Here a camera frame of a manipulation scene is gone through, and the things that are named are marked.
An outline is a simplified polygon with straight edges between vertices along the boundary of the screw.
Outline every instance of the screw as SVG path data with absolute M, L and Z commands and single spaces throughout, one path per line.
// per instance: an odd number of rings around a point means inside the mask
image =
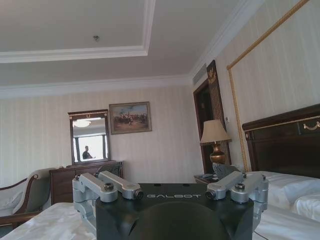
M 136 190 L 134 191 L 134 194 L 133 194 L 134 198 L 135 199 L 142 199 L 144 197 L 144 192 L 141 191 L 141 190 Z
M 235 185 L 235 188 L 239 189 L 239 190 L 243 190 L 243 189 L 245 189 L 245 185 L 243 183 L 238 183 Z
M 108 183 L 104 184 L 104 190 L 111 191 L 113 189 L 114 189 L 114 184 L 112 182 L 108 182 Z
M 214 200 L 216 197 L 216 193 L 214 191 L 206 191 L 205 196 L 209 200 Z

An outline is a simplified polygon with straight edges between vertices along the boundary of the crown molding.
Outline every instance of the crown molding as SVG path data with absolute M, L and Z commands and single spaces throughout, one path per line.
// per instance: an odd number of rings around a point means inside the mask
M 114 90 L 160 88 L 169 86 L 191 86 L 188 75 L 119 78 L 62 83 L 0 86 L 0 99 L 39 96 L 59 96 L 75 93 L 107 92 Z
M 144 0 L 142 45 L 0 52 L 0 64 L 147 56 L 156 0 Z
M 147 56 L 143 46 L 93 47 L 36 51 L 0 52 L 0 63 L 30 63 L 79 59 L 106 59 Z
M 265 0 L 240 0 L 194 64 L 189 75 L 194 77 L 204 64 L 209 65 L 235 38 L 264 2 Z

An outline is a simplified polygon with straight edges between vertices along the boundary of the cushion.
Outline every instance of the cushion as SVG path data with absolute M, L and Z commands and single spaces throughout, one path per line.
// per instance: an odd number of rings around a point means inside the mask
M 320 193 L 320 179 L 260 171 L 269 180 L 268 204 L 290 210 L 305 195 Z
M 16 192 L 14 195 L 0 197 L 0 210 L 15 208 L 21 200 L 22 191 Z
M 14 208 L 0 209 L 0 217 L 10 216 L 13 214 Z
M 296 214 L 320 222 L 320 193 L 299 197 L 292 210 Z
M 213 163 L 212 168 L 219 180 L 223 179 L 234 171 L 240 172 L 235 166 L 220 163 Z

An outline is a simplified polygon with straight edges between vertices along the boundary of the metal gripper arm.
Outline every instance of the metal gripper arm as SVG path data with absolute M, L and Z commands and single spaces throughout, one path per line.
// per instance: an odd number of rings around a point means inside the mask
M 243 204 L 253 200 L 253 224 L 252 231 L 256 229 L 261 220 L 261 214 L 268 206 L 269 181 L 260 173 L 243 175 L 234 171 L 218 182 L 207 185 L 207 198 L 220 200 L 226 197 L 230 190 L 230 197 L 233 201 Z
M 100 172 L 97 177 L 89 173 L 77 175 L 72 180 L 73 205 L 80 212 L 83 223 L 93 233 L 97 234 L 96 217 L 93 205 L 97 198 L 104 203 L 110 203 L 118 198 L 118 191 L 125 199 L 135 200 L 143 197 L 141 187 L 137 183 L 128 182 L 108 171 Z

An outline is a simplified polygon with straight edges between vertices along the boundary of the brass lamp base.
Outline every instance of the brass lamp base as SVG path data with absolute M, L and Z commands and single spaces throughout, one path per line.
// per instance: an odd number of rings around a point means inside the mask
M 213 144 L 213 153 L 210 154 L 210 160 L 212 163 L 225 164 L 226 156 L 223 151 L 221 151 L 220 143 Z

